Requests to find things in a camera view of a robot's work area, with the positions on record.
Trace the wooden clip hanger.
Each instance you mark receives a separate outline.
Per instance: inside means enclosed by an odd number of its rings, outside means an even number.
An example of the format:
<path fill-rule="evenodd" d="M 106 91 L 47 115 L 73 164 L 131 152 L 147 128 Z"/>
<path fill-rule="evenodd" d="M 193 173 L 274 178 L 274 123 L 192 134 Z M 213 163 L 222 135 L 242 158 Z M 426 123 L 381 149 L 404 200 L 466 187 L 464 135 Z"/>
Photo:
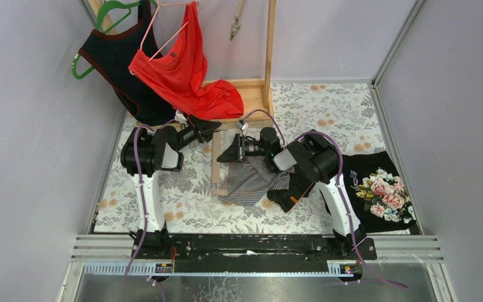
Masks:
<path fill-rule="evenodd" d="M 191 154 L 192 161 L 196 161 L 194 159 L 195 154 L 202 154 L 203 157 L 211 158 L 211 178 L 210 178 L 210 196 L 227 196 L 228 192 L 226 189 L 220 187 L 221 182 L 221 165 L 218 162 L 219 153 L 221 152 L 221 134 L 218 131 L 215 131 L 212 135 L 212 143 L 211 143 L 211 155 L 207 156 L 205 153 L 201 151 L 195 151 Z"/>

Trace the wooden clothes rack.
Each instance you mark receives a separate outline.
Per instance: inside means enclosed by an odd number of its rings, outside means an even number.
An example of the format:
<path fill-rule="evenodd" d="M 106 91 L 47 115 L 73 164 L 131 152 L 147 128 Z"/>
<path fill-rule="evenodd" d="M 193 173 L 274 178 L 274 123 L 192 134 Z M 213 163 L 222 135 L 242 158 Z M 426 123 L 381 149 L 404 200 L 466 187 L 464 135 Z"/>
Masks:
<path fill-rule="evenodd" d="M 272 126 L 273 122 L 273 101 L 271 92 L 271 70 L 272 70 L 272 51 L 274 43 L 275 9 L 277 1 L 268 1 L 267 13 L 267 37 L 265 50 L 265 74 L 263 79 L 232 79 L 227 80 L 238 89 L 244 102 L 245 113 L 242 118 L 246 118 L 249 126 L 264 127 Z M 251 117 L 253 110 L 261 109 L 264 112 L 256 111 Z M 219 130 L 235 129 L 238 118 L 230 120 L 218 120 L 222 122 Z"/>

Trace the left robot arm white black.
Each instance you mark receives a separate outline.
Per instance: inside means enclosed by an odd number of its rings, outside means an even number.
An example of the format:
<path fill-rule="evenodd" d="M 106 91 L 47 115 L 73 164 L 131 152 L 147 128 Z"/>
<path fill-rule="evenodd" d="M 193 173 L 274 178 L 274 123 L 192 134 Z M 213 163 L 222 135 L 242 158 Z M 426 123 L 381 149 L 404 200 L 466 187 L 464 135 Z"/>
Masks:
<path fill-rule="evenodd" d="M 121 165 L 131 177 L 140 222 L 138 229 L 144 233 L 160 232 L 165 218 L 160 205 L 159 173 L 179 172 L 184 155 L 181 150 L 192 142 L 209 142 L 213 133 L 222 126 L 218 121 L 207 121 L 189 115 L 181 129 L 165 125 L 156 130 L 147 125 L 134 128 L 120 153 Z"/>

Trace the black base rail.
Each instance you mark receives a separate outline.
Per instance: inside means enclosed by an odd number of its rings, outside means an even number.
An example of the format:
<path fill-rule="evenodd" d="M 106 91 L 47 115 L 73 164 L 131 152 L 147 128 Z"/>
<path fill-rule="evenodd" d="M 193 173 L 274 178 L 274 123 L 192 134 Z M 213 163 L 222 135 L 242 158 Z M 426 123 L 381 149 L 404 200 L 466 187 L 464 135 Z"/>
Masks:
<path fill-rule="evenodd" d="M 137 259 L 166 260 L 176 273 L 327 273 L 333 263 L 376 260 L 371 238 L 354 248 L 334 235 L 131 233 Z"/>

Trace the black underwear orange trim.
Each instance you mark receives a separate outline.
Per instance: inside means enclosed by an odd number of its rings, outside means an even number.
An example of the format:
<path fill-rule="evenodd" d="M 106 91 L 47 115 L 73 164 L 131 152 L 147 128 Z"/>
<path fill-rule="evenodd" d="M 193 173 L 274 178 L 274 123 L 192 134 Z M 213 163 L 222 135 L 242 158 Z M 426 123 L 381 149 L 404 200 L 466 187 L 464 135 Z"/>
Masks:
<path fill-rule="evenodd" d="M 303 170 L 293 166 L 293 172 L 289 174 L 289 185 L 287 189 L 270 190 L 267 198 L 278 204 L 280 208 L 288 213 L 303 197 L 309 196 L 315 183 L 311 182 Z"/>

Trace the grey striped underwear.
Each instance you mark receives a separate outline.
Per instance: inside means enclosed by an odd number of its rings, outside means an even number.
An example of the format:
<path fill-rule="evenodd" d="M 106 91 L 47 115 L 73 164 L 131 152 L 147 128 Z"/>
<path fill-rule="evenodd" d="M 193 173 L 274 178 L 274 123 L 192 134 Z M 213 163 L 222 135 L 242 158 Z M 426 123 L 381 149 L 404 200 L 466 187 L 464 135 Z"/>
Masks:
<path fill-rule="evenodd" d="M 243 163 L 229 165 L 225 182 L 227 195 L 220 196 L 223 203 L 250 206 L 258 203 L 268 191 L 289 188 L 293 167 L 274 173 L 265 165 L 265 157 L 248 157 Z"/>

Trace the black floral garment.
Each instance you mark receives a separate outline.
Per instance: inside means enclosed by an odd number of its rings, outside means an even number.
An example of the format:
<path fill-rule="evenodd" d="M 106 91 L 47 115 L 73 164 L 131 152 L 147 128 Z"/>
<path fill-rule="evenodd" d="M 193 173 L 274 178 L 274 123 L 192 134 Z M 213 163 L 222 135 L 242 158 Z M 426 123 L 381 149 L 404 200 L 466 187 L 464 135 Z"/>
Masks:
<path fill-rule="evenodd" d="M 343 155 L 340 181 L 367 233 L 408 230 L 417 218 L 408 190 L 386 151 Z"/>

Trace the dark tank top red trim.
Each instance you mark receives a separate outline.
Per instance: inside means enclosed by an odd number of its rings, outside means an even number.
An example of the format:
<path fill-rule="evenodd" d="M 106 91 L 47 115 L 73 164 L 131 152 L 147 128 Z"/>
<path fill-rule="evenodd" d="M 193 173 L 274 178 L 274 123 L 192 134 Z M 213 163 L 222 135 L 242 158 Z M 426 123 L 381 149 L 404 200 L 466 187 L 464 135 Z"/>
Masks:
<path fill-rule="evenodd" d="M 153 31 L 145 33 L 156 8 L 157 5 L 150 1 L 140 1 L 137 23 L 130 29 L 116 35 L 92 30 L 78 50 L 78 54 L 112 86 L 127 111 L 140 123 L 150 126 L 171 120 L 175 109 L 132 75 L 128 67 L 139 48 L 147 55 L 153 55 L 158 50 Z"/>

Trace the green plastic hanger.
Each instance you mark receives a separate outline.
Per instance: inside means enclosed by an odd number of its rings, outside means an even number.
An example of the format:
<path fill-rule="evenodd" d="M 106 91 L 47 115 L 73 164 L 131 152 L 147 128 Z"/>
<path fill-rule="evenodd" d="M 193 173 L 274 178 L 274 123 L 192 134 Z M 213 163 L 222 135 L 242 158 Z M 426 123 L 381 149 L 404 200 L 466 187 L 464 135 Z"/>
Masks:
<path fill-rule="evenodd" d="M 117 34 L 115 28 L 119 25 L 123 20 L 129 17 L 132 14 L 132 9 L 138 7 L 140 5 L 140 1 L 135 1 L 132 3 L 122 3 L 121 1 L 79 1 L 83 8 L 86 11 L 86 14 L 90 18 L 90 20 L 94 24 L 94 29 L 97 31 L 102 31 L 106 34 Z M 122 9 L 126 10 L 127 13 L 124 14 L 120 19 L 117 21 L 112 21 L 109 12 L 114 9 Z M 77 72 L 77 64 L 79 63 L 79 59 L 82 56 L 80 54 L 76 54 L 71 63 L 71 70 L 72 75 L 75 79 L 81 80 L 89 75 L 93 70 L 94 67 L 91 66 L 90 68 L 86 69 L 82 73 Z"/>

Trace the floral patterned table mat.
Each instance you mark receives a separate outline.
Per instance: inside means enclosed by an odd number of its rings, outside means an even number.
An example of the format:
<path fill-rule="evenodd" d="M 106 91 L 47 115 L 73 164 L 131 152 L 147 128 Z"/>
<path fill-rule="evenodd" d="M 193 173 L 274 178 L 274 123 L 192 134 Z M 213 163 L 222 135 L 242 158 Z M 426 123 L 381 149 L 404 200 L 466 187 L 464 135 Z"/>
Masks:
<path fill-rule="evenodd" d="M 287 141 L 315 129 L 331 136 L 347 155 L 383 151 L 385 143 L 372 102 L 371 87 L 352 84 L 273 84 L 274 118 Z M 180 172 L 161 172 L 162 214 L 172 233 L 330 234 L 331 216 L 318 191 L 284 212 L 267 198 L 242 206 L 211 195 L 211 144 L 183 149 Z M 98 203 L 93 231 L 135 231 L 140 211 L 133 183 L 114 156 Z"/>

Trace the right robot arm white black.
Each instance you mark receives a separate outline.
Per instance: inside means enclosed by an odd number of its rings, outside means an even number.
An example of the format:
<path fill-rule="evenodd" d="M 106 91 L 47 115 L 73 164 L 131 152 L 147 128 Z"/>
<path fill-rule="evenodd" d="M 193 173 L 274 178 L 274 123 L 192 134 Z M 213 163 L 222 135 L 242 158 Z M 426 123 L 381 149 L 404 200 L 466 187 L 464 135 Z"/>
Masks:
<path fill-rule="evenodd" d="M 343 156 L 322 133 L 303 133 L 287 145 L 272 127 L 262 128 L 258 138 L 237 133 L 215 163 L 230 164 L 224 202 L 248 206 L 266 197 L 287 213 L 317 189 L 331 215 L 335 236 L 357 243 L 365 238 L 342 188 Z"/>

